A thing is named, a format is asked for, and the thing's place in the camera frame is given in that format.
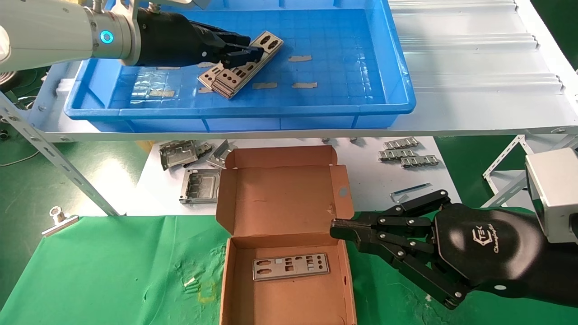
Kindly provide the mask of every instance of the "box flap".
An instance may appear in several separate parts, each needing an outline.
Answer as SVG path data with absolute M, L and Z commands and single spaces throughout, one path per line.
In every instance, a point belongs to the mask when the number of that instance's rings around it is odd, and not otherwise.
M 332 146 L 235 149 L 225 159 L 227 169 L 336 164 L 337 153 Z
M 336 162 L 331 146 L 235 149 L 225 165 L 238 169 L 221 173 L 216 219 L 234 237 L 328 233 L 333 218 L 354 214 L 347 169 Z

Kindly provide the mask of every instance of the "cable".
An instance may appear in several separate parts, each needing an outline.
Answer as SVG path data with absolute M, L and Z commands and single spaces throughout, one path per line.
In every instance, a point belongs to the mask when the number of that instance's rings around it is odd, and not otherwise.
M 26 157 L 26 158 L 23 158 L 23 159 L 14 161 L 14 162 L 10 162 L 10 163 L 8 163 L 8 164 L 0 165 L 0 167 L 8 167 L 8 166 L 16 165 L 16 164 L 21 163 L 21 162 L 23 162 L 23 161 L 25 161 L 25 160 L 34 158 L 34 157 L 35 157 L 37 154 L 39 154 L 39 153 L 40 153 L 40 151 L 37 151 L 37 152 L 35 152 L 34 154 L 32 154 L 32 155 L 30 155 L 30 156 L 28 156 L 28 157 Z

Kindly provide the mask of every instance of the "metal shelf frame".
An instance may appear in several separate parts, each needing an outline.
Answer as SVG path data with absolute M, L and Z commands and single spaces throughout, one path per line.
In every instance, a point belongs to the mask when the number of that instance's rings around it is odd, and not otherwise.
M 578 134 L 578 76 L 530 0 L 390 0 L 389 4 L 418 104 L 387 130 L 100 132 L 63 113 L 78 62 L 52 66 L 31 110 L 17 110 L 0 94 L 0 115 L 107 215 L 118 212 L 51 143 Z

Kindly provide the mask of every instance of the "cardboard box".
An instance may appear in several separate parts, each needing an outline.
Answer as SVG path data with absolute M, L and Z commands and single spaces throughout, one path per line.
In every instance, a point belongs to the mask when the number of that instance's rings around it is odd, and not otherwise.
M 217 221 L 231 233 L 220 325 L 354 325 L 345 242 L 353 217 L 347 170 L 332 146 L 235 149 L 225 161 Z M 329 274 L 253 281 L 255 258 L 326 253 Z

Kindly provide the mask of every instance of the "green cloth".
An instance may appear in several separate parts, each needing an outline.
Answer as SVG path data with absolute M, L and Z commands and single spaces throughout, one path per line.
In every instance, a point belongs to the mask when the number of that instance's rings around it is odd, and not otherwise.
M 0 324 L 217 325 L 228 236 L 213 216 L 84 217 L 40 242 Z M 379 257 L 347 248 L 359 325 L 578 318 L 578 309 L 483 292 L 448 311 Z

